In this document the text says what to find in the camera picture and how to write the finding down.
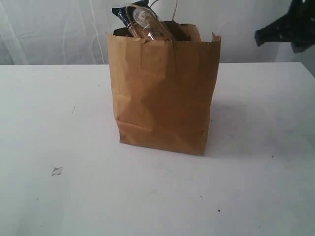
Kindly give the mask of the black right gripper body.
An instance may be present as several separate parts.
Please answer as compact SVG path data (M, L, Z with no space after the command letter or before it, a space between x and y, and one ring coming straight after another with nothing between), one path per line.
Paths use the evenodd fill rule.
M293 0L286 14L257 30L256 45L268 42L290 43L294 53L302 53L315 44L315 1Z

